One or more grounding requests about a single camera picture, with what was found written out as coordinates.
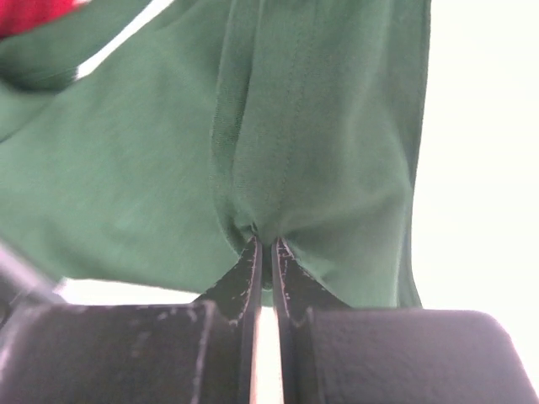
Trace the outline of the folded red t shirt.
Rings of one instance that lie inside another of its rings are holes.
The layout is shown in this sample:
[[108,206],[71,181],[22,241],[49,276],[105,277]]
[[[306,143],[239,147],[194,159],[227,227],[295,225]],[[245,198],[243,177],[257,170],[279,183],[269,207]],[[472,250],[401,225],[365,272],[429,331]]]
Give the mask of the folded red t shirt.
[[1,40],[53,22],[88,1],[1,0]]

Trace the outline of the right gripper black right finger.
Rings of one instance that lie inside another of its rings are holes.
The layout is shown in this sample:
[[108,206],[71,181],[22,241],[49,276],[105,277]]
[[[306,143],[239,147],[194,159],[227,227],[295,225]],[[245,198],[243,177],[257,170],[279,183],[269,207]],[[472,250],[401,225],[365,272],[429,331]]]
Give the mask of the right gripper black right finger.
[[272,247],[287,403],[526,404],[509,334],[479,311],[353,309]]

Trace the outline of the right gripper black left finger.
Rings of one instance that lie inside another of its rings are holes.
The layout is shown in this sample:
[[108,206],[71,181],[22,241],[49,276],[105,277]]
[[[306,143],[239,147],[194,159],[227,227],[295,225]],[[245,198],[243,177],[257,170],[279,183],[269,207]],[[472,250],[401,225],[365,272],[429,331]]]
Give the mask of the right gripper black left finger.
[[246,403],[262,247],[189,304],[64,302],[22,266],[1,271],[4,403]]

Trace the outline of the white and green t shirt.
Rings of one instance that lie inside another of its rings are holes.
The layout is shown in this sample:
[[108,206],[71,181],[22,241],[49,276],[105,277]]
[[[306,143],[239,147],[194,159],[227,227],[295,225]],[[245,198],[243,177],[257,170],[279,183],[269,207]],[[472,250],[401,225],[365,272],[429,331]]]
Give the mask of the white and green t shirt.
[[414,307],[428,1],[92,1],[1,43],[1,239],[50,278],[202,292],[282,238],[353,307]]

